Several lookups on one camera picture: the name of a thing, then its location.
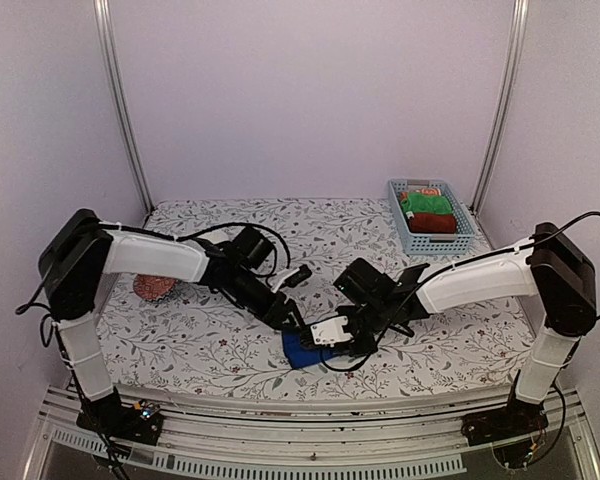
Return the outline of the blue towel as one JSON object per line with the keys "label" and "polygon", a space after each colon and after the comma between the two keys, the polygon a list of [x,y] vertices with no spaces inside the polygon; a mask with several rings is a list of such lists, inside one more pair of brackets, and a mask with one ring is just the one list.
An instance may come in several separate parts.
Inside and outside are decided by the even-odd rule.
{"label": "blue towel", "polygon": [[350,350],[348,344],[335,346],[316,344],[308,330],[299,333],[283,332],[282,347],[284,356],[293,369],[318,365],[323,360],[347,355]]}

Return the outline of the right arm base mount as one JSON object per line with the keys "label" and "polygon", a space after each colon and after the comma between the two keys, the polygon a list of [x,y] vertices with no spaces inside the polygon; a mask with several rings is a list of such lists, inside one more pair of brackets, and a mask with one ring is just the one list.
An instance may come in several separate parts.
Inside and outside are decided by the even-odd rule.
{"label": "right arm base mount", "polygon": [[504,442],[492,448],[494,458],[502,467],[518,470],[534,459],[548,425],[543,403],[510,396],[505,406],[463,416],[461,434],[470,446]]}

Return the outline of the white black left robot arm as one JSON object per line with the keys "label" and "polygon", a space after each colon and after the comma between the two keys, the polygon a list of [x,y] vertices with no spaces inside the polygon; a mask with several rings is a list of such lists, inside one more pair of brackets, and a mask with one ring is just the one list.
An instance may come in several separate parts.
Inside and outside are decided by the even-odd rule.
{"label": "white black left robot arm", "polygon": [[224,223],[176,235],[106,223],[80,209],[39,259],[61,358],[79,392],[84,412],[108,434],[128,426],[98,336],[100,296],[119,276],[141,275],[203,286],[277,331],[303,321],[285,294],[312,274],[305,265],[269,273],[261,265],[276,249],[290,250],[275,230],[248,222]]}

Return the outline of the dark red towel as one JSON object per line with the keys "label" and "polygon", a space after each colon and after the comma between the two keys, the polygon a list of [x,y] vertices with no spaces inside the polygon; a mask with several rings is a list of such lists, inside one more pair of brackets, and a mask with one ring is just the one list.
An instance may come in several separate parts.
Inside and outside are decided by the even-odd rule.
{"label": "dark red towel", "polygon": [[418,234],[455,234],[457,221],[453,214],[414,213],[408,219],[409,230]]}

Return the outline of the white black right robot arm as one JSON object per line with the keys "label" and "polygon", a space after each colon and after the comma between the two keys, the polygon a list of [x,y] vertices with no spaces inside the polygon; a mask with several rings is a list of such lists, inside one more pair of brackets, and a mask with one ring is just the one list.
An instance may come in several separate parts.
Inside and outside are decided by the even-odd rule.
{"label": "white black right robot arm", "polygon": [[597,322],[596,272],[565,228],[544,222],[508,247],[435,268],[412,265],[391,278],[366,260],[353,261],[335,280],[348,299],[334,317],[313,329],[313,339],[352,356],[369,356],[392,327],[405,327],[457,307],[501,299],[540,304],[526,360],[506,404],[465,418],[467,430],[498,429],[517,436],[547,424],[543,403],[581,338]]}

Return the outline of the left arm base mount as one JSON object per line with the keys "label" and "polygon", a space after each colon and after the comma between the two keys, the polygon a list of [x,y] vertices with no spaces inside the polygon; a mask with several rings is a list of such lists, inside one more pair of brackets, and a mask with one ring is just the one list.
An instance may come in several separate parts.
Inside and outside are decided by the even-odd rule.
{"label": "left arm base mount", "polygon": [[164,416],[156,404],[141,400],[132,406],[125,406],[117,399],[101,399],[86,402],[76,425],[108,438],[156,446],[163,422]]}

